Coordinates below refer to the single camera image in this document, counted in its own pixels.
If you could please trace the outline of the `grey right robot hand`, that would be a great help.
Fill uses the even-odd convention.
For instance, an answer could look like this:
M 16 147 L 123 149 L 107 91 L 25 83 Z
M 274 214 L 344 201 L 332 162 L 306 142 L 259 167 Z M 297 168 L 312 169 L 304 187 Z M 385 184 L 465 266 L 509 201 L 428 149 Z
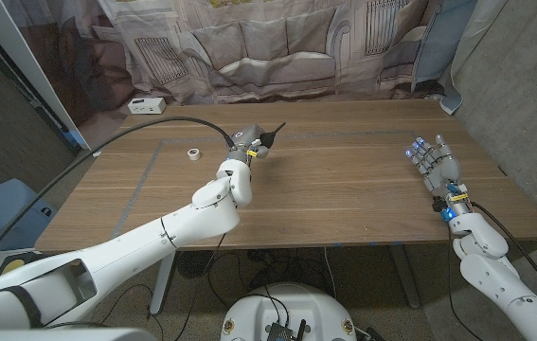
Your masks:
M 423 177 L 423 183 L 438 201 L 449 205 L 454 197 L 467 192 L 461 181 L 461 169 L 441 134 L 433 144 L 418 136 L 405 152 Z

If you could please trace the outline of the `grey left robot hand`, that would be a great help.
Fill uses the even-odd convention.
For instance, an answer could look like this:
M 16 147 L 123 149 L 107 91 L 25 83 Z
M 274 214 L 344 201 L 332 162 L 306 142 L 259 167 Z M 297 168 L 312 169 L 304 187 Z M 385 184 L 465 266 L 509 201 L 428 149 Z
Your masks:
M 231 136 L 234 149 L 228 152 L 227 159 L 242 161 L 249 166 L 253 156 L 247 154 L 248 150 L 256 152 L 257 158 L 265 158 L 269 149 L 260 141 L 260 136 L 263 133 L 264 130 L 258 124 L 247 126 L 234 133 Z

